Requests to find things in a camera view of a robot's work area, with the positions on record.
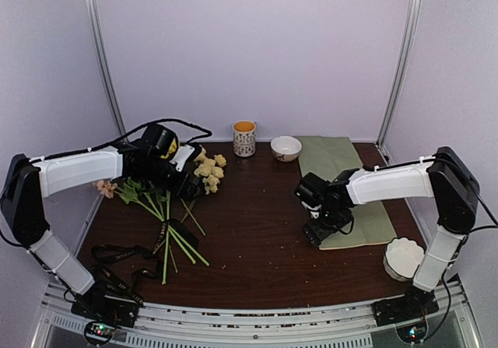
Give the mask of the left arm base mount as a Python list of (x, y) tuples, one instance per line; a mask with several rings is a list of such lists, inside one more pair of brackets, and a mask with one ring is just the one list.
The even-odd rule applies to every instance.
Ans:
[(69, 289), (72, 295), (71, 313), (88, 318), (83, 337), (91, 346), (108, 344), (122, 327), (135, 325), (143, 297), (126, 284), (113, 285), (97, 281), (84, 294)]

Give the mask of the yellow fake flower stem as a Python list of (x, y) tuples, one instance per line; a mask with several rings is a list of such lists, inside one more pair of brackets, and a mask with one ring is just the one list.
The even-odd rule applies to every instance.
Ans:
[[(173, 156), (180, 148), (180, 143), (178, 140), (174, 140), (172, 144), (170, 145), (170, 148), (167, 151), (166, 156)], [(167, 270), (168, 270), (168, 258), (169, 258), (169, 253), (170, 253), (170, 246), (169, 246), (169, 241), (170, 241), (170, 229), (169, 229), (169, 222), (170, 222), (170, 203), (171, 203), (171, 193), (170, 191), (166, 190), (165, 192), (165, 202), (166, 202), (166, 212), (164, 213), (164, 218), (166, 222), (166, 233), (165, 233), (165, 239), (164, 239), (164, 258), (163, 258), (163, 278), (162, 278), (162, 285), (167, 284)]]

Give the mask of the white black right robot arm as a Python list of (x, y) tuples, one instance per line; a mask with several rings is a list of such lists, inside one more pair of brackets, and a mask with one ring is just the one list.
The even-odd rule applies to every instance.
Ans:
[(406, 318), (416, 317), (428, 306), (428, 293), (474, 231), (478, 208), (486, 205), (475, 176), (449, 146), (411, 162), (344, 170), (331, 181), (309, 172), (294, 194), (310, 214), (303, 232), (315, 247), (333, 234), (350, 234), (357, 206), (407, 198), (434, 200), (437, 232), (415, 271), (414, 289), (399, 301), (398, 309)]

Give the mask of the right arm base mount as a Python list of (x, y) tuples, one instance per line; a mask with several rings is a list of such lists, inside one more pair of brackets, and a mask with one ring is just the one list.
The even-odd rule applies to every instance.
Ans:
[(394, 325), (398, 338), (414, 345), (429, 336), (427, 317), (438, 312), (439, 305), (434, 291), (410, 286), (402, 296), (374, 302), (372, 311), (378, 327)]

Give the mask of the green wrapping paper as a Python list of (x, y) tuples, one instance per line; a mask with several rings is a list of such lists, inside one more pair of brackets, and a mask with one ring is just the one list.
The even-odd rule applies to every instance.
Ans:
[[(353, 144), (347, 137), (300, 136), (302, 150), (298, 156), (300, 173), (313, 172), (332, 181), (340, 172), (361, 168), (363, 163)], [(388, 244), (397, 237), (391, 220), (382, 202), (370, 202), (352, 208), (354, 224), (348, 224), (344, 231), (326, 237), (318, 249), (321, 251), (362, 246)]]

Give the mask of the pink fake flower stem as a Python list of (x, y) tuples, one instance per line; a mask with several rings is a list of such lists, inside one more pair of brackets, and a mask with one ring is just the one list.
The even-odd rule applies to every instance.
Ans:
[[(117, 196), (125, 204), (136, 204), (144, 208), (147, 212), (151, 213), (155, 218), (157, 218), (161, 223), (165, 222), (164, 213), (166, 212), (166, 202), (165, 202), (165, 190), (162, 188), (157, 188), (151, 183), (134, 181), (128, 178), (121, 185), (111, 181), (100, 180), (95, 183), (98, 191), (108, 199), (113, 199)], [(171, 215), (171, 203), (170, 203), (170, 218), (173, 219)], [(208, 260), (197, 250), (194, 250), (189, 244), (185, 247), (183, 246), (178, 238), (173, 237), (169, 241), (176, 242), (183, 253), (191, 260), (193, 264), (199, 260), (206, 266), (210, 266)]]

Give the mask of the white round bowl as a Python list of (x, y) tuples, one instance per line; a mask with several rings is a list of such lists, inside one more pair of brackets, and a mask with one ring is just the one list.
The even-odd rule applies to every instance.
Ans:
[(294, 161), (302, 150), (302, 143), (292, 136), (281, 135), (270, 142), (272, 154), (281, 162)]

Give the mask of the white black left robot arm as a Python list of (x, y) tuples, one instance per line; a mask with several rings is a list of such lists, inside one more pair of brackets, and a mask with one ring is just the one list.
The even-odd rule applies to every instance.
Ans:
[(27, 156), (10, 160), (1, 193), (1, 213), (13, 236), (13, 245), (26, 249), (72, 292), (82, 296), (82, 308), (96, 320), (112, 312), (107, 297), (94, 290), (96, 280), (57, 236), (64, 219), (82, 217), (83, 208), (96, 201), (89, 191), (99, 180), (131, 178), (148, 181), (182, 199), (203, 195), (202, 180), (195, 175), (194, 160), (201, 154), (199, 140), (211, 131), (184, 120), (179, 125), (197, 130), (186, 142), (167, 128), (163, 118), (139, 125), (98, 146)]

